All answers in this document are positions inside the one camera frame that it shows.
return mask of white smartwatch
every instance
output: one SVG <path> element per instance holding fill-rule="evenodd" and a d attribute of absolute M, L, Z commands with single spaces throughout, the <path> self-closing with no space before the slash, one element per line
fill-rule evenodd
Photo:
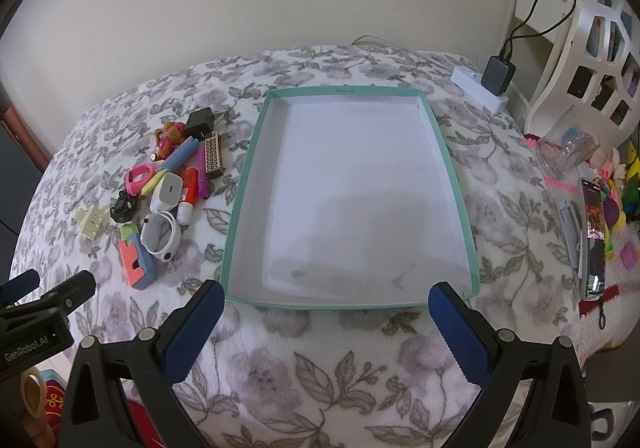
<path fill-rule="evenodd" d="M 160 248 L 162 223 L 165 221 L 171 226 L 171 235 L 167 244 Z M 182 229 L 172 213 L 167 211 L 153 212 L 145 217 L 140 232 L 140 242 L 154 257 L 164 263 L 169 262 L 178 252 L 181 241 Z"/>

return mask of blue marker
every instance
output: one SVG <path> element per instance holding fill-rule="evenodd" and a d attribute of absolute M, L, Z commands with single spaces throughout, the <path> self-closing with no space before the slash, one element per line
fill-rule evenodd
<path fill-rule="evenodd" d="M 162 170 L 168 170 L 175 173 L 181 165 L 184 164 L 193 154 L 198 152 L 198 141 L 193 136 L 189 136 L 182 145 L 175 149 L 174 152 L 162 164 Z"/>

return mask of bed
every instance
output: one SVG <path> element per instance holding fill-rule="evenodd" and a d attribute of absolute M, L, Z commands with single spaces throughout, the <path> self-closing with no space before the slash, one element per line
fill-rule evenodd
<path fill-rule="evenodd" d="M 455 66 L 474 68 L 466 58 L 422 56 L 368 46 L 233 56 L 142 83 L 86 111 L 44 173 L 12 266 L 12 276 L 37 269 L 40 293 L 81 269 L 95 275 L 95 296 L 70 317 L 76 344 L 66 356 L 73 359 L 85 335 L 115 342 L 158 327 L 203 280 L 219 276 L 239 174 L 266 93 L 308 85 L 422 90 L 445 136 L 476 242 L 481 292 L 471 306 L 496 329 L 538 342 L 567 335 L 579 351 L 577 288 L 526 140 L 510 115 L 478 108 L 451 83 Z M 195 206 L 175 260 L 137 291 L 120 261 L 119 226 L 106 219 L 90 241 L 74 216 L 94 203 L 111 206 L 125 171 L 148 161 L 153 130 L 202 107 L 216 115 L 225 174 L 212 183 L 213 197 Z M 138 224 L 145 214 L 143 202 Z M 135 399 L 135 389 L 126 389 Z M 227 302 L 174 391 L 214 446 L 352 448 L 439 446 L 478 387 L 466 382 L 425 308 L 309 312 Z"/>

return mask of glue stick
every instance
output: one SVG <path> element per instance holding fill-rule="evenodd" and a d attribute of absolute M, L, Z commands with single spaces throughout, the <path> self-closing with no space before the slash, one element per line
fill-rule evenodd
<path fill-rule="evenodd" d="M 178 203 L 178 224 L 187 226 L 191 223 L 191 215 L 193 215 L 193 205 L 196 203 L 197 191 L 198 170 L 195 168 L 185 168 L 182 173 L 182 191 L 180 192 L 180 202 Z"/>

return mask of yellow highlighter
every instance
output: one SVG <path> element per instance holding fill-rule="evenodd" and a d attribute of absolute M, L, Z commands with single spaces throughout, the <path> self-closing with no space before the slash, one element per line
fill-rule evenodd
<path fill-rule="evenodd" d="M 158 183 L 160 183 L 160 180 L 164 177 L 164 175 L 168 172 L 168 170 L 166 168 L 162 168 L 161 170 L 158 170 L 155 174 L 155 176 L 153 176 L 148 183 L 145 184 L 145 186 L 142 187 L 142 190 L 140 191 L 140 195 L 142 196 L 147 196 L 150 193 L 153 192 L 154 188 L 158 185 Z"/>

